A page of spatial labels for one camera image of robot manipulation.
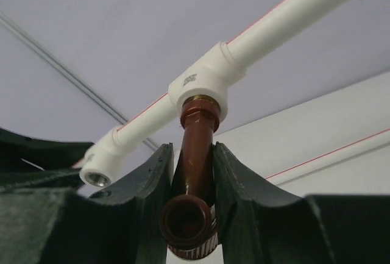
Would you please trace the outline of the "white PVC pipe frame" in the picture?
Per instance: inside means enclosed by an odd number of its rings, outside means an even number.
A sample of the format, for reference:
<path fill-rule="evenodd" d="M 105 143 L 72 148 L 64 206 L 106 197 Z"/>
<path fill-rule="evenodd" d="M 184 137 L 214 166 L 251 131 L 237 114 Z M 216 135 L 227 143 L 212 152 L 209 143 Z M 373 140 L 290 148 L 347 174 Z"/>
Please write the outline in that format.
<path fill-rule="evenodd" d="M 214 99 L 226 117 L 228 89 L 248 67 L 347 1 L 283 0 L 232 40 L 214 45 L 171 82 L 163 96 L 86 151 L 76 163 L 81 180 L 95 187 L 115 182 L 125 157 L 177 117 L 193 96 Z"/>

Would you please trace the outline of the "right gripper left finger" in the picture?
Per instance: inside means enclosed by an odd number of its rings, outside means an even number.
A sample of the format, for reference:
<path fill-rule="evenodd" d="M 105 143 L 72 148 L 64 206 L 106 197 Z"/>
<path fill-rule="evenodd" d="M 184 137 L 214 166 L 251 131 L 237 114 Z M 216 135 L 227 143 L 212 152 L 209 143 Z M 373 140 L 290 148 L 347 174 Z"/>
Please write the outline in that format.
<path fill-rule="evenodd" d="M 172 144 L 86 198 L 74 169 L 1 174 L 2 263 L 164 263 Z"/>

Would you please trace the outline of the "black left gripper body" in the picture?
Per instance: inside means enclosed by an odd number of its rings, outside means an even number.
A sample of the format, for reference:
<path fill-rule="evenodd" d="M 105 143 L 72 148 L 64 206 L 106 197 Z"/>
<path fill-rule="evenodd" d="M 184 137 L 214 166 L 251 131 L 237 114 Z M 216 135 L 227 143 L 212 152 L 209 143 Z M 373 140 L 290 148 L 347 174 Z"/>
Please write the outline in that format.
<path fill-rule="evenodd" d="M 92 142 L 51 141 L 1 129 L 1 189 L 73 188 L 84 183 L 73 168 Z"/>

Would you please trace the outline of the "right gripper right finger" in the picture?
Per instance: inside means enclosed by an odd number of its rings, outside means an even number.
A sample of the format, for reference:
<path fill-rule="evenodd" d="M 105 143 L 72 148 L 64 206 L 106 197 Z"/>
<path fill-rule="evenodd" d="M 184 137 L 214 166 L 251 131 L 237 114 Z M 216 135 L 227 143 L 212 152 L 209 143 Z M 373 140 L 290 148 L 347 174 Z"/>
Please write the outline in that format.
<path fill-rule="evenodd" d="M 225 263 L 388 263 L 389 197 L 291 194 L 213 150 Z"/>

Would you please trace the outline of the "brown water faucet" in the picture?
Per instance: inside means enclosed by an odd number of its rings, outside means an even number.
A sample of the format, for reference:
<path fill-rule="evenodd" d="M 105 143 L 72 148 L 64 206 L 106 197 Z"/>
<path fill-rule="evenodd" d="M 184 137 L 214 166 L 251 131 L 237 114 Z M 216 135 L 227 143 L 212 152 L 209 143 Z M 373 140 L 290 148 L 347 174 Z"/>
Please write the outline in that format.
<path fill-rule="evenodd" d="M 182 107 L 182 146 L 159 222 L 168 249 L 182 260 L 203 259 L 218 245 L 212 164 L 220 119 L 220 106 L 208 96 L 190 97 Z"/>

